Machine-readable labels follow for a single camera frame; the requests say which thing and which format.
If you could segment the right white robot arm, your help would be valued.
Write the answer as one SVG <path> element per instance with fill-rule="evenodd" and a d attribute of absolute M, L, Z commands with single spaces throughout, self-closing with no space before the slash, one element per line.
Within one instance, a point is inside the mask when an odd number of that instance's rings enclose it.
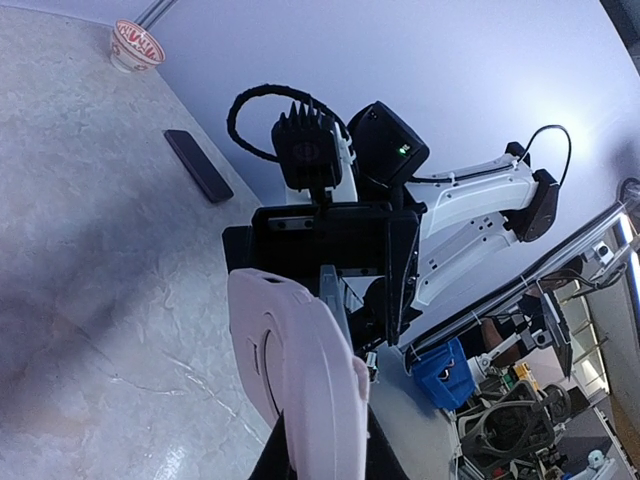
<path fill-rule="evenodd" d="M 524 146 L 419 179 L 428 147 L 381 102 L 344 122 L 297 95 L 271 136 L 268 159 L 295 196 L 225 229 L 227 267 L 286 277 L 313 293 L 325 266 L 342 278 L 371 278 L 347 317 L 359 351 L 396 344 L 450 283 L 486 255 L 538 239 L 555 220 L 559 184 L 531 168 Z"/>

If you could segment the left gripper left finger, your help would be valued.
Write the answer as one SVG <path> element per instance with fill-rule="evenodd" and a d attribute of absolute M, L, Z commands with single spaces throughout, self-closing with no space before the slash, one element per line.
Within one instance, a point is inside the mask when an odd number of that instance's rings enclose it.
<path fill-rule="evenodd" d="M 284 416 L 280 415 L 249 480 L 292 480 L 294 478 L 295 471 L 289 459 Z"/>

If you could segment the pink clear phone case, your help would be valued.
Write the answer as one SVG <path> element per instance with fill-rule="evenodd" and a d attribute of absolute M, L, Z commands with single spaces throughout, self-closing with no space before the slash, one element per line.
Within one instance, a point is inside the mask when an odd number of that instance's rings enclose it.
<path fill-rule="evenodd" d="M 362 479 L 369 374 L 325 302 L 260 270 L 228 278 L 229 329 L 250 402 L 282 425 L 300 479 Z"/>

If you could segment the black phone silver edge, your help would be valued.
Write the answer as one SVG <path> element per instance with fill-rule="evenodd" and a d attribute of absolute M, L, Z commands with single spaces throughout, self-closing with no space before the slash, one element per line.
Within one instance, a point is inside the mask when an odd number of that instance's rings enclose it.
<path fill-rule="evenodd" d="M 344 306 L 344 292 L 337 270 L 333 265 L 320 268 L 319 298 L 328 306 L 347 345 L 353 348 L 349 323 Z"/>

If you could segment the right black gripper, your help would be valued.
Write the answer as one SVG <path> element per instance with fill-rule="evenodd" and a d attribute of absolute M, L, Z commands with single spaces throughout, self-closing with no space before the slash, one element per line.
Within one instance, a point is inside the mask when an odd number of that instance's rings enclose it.
<path fill-rule="evenodd" d="M 333 265 L 345 276 L 383 276 L 385 338 L 401 335 L 404 294 L 420 220 L 384 202 L 263 207 L 251 223 L 222 233 L 230 271 L 255 268 L 302 281 Z"/>

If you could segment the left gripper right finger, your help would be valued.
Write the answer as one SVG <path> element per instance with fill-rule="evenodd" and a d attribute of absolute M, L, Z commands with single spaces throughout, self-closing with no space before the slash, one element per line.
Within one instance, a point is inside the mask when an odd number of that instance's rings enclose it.
<path fill-rule="evenodd" d="M 408 480 L 374 411 L 368 407 L 366 480 Z"/>

